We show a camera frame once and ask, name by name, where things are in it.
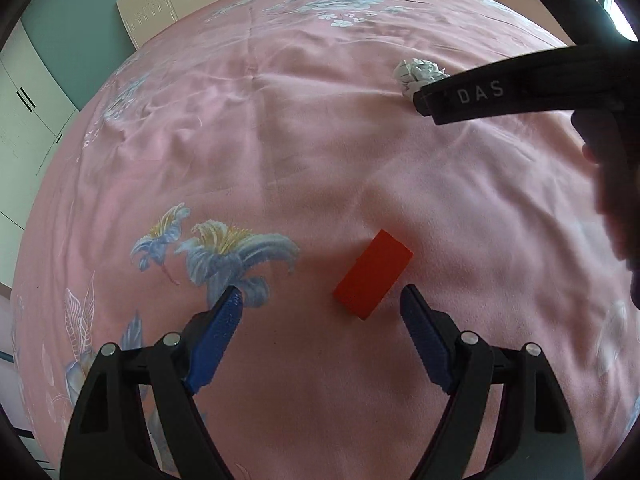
crumpled paper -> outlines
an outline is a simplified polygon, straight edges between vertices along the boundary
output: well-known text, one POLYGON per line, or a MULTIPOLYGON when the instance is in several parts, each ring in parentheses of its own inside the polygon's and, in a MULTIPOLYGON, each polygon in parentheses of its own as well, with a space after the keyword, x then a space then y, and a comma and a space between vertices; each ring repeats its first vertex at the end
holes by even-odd
POLYGON ((446 77, 449 74, 445 74, 444 69, 425 59, 402 60, 394 70, 394 78, 402 87, 402 95, 411 101, 420 88, 446 77))

red block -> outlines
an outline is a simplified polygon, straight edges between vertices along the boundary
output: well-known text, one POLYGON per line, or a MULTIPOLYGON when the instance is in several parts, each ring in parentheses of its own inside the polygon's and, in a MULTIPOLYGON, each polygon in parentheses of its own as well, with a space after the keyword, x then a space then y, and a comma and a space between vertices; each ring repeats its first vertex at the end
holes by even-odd
POLYGON ((367 319, 398 280, 414 254, 381 230, 334 290, 334 298, 367 319))

silver rivet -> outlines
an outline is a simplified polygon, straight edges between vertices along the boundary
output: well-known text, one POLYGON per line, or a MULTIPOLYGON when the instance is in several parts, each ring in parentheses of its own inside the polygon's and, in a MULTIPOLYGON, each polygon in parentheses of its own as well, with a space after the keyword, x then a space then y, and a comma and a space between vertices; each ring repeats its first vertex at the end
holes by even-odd
POLYGON ((115 352, 116 352, 116 345, 114 345, 113 343, 104 344, 102 345, 102 348, 100 348, 100 353, 107 357, 115 354, 115 352))
POLYGON ((162 338, 162 342, 167 346, 176 346, 180 342, 180 334, 177 332, 169 332, 162 338))
POLYGON ((525 346, 525 350, 528 354, 533 355, 533 357, 538 357, 540 354, 542 354, 542 348, 540 348, 535 343, 527 343, 527 346, 525 346))
POLYGON ((463 332, 460 335, 460 339, 462 339, 463 343, 466 343, 468 345, 475 345, 478 342, 479 337, 475 332, 463 332))

pink bedsheet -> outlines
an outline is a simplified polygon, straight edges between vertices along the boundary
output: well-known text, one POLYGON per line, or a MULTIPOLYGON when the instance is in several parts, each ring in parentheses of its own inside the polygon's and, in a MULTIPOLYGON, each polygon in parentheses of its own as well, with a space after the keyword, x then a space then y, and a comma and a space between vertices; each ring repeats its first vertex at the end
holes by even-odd
POLYGON ((232 283, 259 308, 196 402, 234 474, 408 478, 447 400, 399 317, 414 282, 489 343, 542 346, 595 474, 640 410, 639 316, 569 114, 434 126, 392 77, 558 46, 489 0, 223 0, 145 44, 66 135, 20 248, 16 364, 51 461, 103 343, 152 344, 232 283), (380 229, 415 256, 362 322, 331 292, 380 229))

blue gripper pad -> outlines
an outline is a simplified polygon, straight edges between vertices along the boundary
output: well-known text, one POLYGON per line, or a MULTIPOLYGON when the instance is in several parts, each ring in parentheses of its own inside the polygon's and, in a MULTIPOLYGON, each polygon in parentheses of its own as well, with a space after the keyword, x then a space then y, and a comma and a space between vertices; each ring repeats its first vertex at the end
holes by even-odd
POLYGON ((213 379, 226 347, 240 323, 242 294, 236 288, 226 291, 213 309, 204 314, 206 317, 203 320, 206 321, 206 325, 198 327, 200 336, 188 344, 190 365, 183 383, 191 395, 197 394, 201 387, 213 379))
POLYGON ((400 295, 400 315, 430 381, 448 394, 453 386, 449 351, 410 287, 405 287, 400 295))

